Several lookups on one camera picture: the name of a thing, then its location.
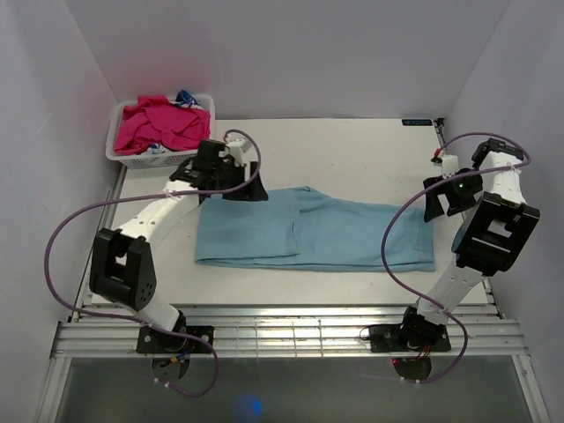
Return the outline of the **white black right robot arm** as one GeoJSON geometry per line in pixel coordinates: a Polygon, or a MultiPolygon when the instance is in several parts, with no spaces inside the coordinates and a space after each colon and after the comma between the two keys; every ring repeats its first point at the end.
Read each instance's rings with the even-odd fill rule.
{"type": "Polygon", "coordinates": [[[479,144],[471,166],[459,168],[454,155],[437,152],[440,175],[423,182],[424,220],[464,215],[452,242],[453,258],[425,297],[404,312],[398,327],[400,344],[429,349],[447,337],[448,314],[471,289],[512,267],[540,218],[520,187],[522,148],[496,138],[479,144]]]}

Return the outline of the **light blue trousers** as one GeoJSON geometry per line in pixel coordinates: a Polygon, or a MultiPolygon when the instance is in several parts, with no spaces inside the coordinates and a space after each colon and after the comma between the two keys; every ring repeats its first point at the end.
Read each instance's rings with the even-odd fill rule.
{"type": "Polygon", "coordinates": [[[434,229],[420,208],[277,189],[264,202],[204,201],[195,260],[242,269],[434,271],[434,229]]]}

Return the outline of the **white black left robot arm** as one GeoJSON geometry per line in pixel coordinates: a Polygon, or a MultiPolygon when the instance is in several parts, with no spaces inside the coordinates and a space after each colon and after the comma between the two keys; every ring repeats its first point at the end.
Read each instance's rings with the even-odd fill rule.
{"type": "Polygon", "coordinates": [[[201,141],[195,156],[169,176],[160,196],[116,229],[101,229],[93,242],[90,290],[128,309],[146,324],[157,344],[175,353],[187,343],[184,314],[157,294],[152,252],[172,229],[207,197],[265,201],[261,160],[249,160],[252,138],[229,130],[223,140],[201,141]]]}

